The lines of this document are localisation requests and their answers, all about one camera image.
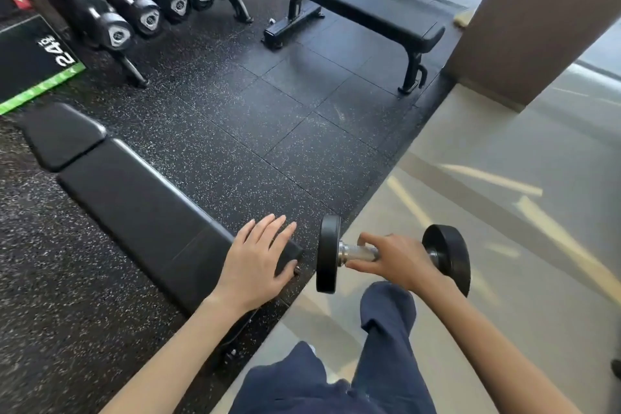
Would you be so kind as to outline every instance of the green trim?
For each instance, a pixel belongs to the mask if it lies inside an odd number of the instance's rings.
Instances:
[[[25,104],[27,101],[32,100],[38,95],[41,95],[43,92],[46,92],[47,90],[56,87],[58,84],[63,83],[67,79],[72,78],[74,75],[81,73],[84,69],[86,69],[86,66],[81,62],[74,64],[71,67],[65,69],[64,71],[53,75],[46,81],[43,81],[40,84],[29,88],[25,92],[22,92],[19,95],[8,99],[6,102],[0,103],[0,114],[8,113],[14,108],[20,106],[21,104]]]

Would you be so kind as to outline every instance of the left hand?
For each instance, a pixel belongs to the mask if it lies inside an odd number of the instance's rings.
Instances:
[[[286,216],[275,219],[274,214],[270,214],[256,224],[254,220],[246,223],[239,230],[218,284],[208,298],[225,301],[242,315],[281,292],[298,265],[298,261],[291,261],[275,276],[280,254],[297,226],[293,222],[276,235],[286,219]]]

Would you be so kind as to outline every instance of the hand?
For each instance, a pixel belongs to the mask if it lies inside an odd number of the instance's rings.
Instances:
[[[381,258],[375,262],[348,261],[347,268],[384,277],[419,296],[430,282],[444,279],[439,279],[443,275],[435,268],[420,241],[395,234],[376,236],[361,233],[358,245],[367,243],[377,247]]]
[[[270,214],[256,225],[252,220],[239,230],[210,298],[225,301],[242,316],[281,292],[298,265],[298,261],[291,261],[279,276],[274,275],[278,258],[297,226],[293,222],[276,236],[286,219],[281,216],[276,220]]]

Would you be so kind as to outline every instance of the flat bench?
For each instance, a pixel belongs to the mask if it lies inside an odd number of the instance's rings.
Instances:
[[[233,235],[105,128],[63,103],[26,116],[22,132],[39,164],[183,314],[213,291]],[[278,268],[299,259],[289,241]],[[234,340],[254,313],[222,340]]]
[[[445,27],[435,18],[422,14],[406,0],[290,0],[287,18],[268,26],[263,42],[270,49],[282,47],[292,30],[312,17],[322,17],[321,8],[337,13],[402,45],[408,53],[408,67],[399,91],[410,93],[427,81],[427,70],[421,65],[423,53],[431,51],[444,34]]]

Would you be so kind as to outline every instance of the rubber gym floor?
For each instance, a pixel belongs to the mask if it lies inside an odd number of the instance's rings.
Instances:
[[[50,174],[16,123],[48,102],[102,122],[229,230],[284,213],[306,249],[301,273],[262,307],[237,355],[195,380],[180,411],[209,412],[314,272],[321,218],[347,222],[452,88],[441,67],[458,40],[455,9],[416,0],[446,34],[423,55],[425,89],[399,97],[407,57],[397,44],[326,12],[280,51],[261,34],[289,0],[244,0],[193,14],[130,58],[151,86],[137,90],[102,54],[88,71],[0,117],[0,411],[100,409],[184,319]]]

